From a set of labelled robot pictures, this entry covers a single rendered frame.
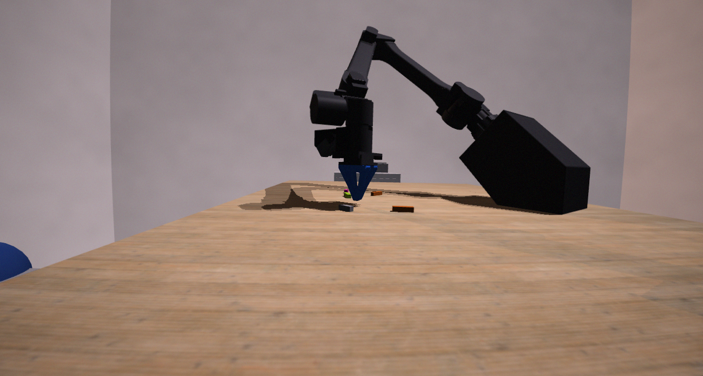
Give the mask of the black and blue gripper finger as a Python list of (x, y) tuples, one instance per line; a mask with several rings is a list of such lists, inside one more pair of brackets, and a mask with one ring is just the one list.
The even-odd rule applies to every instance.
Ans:
[[(361, 165), (361, 166), (370, 166), (370, 165)], [(366, 193), (367, 186), (369, 185), (370, 181), (372, 180), (372, 176), (375, 175), (376, 171), (377, 171), (377, 166), (371, 166), (371, 169), (369, 170), (369, 174), (367, 174), (366, 183), (364, 185), (364, 188), (362, 189), (362, 194), (361, 194), (360, 199), (362, 199), (362, 196), (364, 196), (364, 193)], [(356, 190), (358, 188), (356, 172), (349, 172), (349, 175), (350, 175), (350, 178), (351, 178), (351, 181), (353, 183), (353, 187), (354, 187), (354, 190), (356, 193)]]
[[(367, 174), (369, 174), (369, 170), (371, 169), (371, 166), (338, 164), (338, 168), (341, 171), (341, 174), (342, 174), (346, 184), (348, 185), (351, 197), (355, 200), (359, 200), (361, 198), (362, 189), (364, 188), (364, 185), (366, 183)], [(359, 172), (359, 174), (360, 174), (358, 188), (356, 190), (356, 193), (355, 193), (349, 172)]]

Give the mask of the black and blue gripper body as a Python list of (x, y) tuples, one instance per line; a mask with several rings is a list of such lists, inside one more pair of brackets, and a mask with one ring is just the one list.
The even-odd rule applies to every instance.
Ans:
[(382, 159), (382, 154), (372, 153), (372, 127), (360, 125), (360, 130), (355, 125), (349, 125), (350, 131), (350, 151), (362, 151), (362, 153), (350, 153), (350, 151), (333, 151), (332, 158), (344, 158), (344, 162), (338, 164), (348, 165), (371, 165), (374, 159)]

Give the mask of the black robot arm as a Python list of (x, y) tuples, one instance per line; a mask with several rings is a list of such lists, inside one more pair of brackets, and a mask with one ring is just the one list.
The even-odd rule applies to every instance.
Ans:
[[(485, 98), (462, 82), (450, 86), (438, 79), (403, 53), (395, 41), (367, 26), (339, 88), (335, 92), (313, 91), (310, 103), (312, 124), (342, 126), (345, 122), (345, 126), (355, 125), (358, 130), (360, 125), (372, 127), (373, 102), (365, 98), (372, 59), (384, 61), (403, 74), (436, 103), (436, 112), (447, 125), (456, 130), (467, 125), (476, 140), (499, 114), (490, 113), (483, 104)], [(350, 126), (315, 130), (314, 146), (320, 156), (327, 158), (333, 151), (350, 151), (350, 131)]]

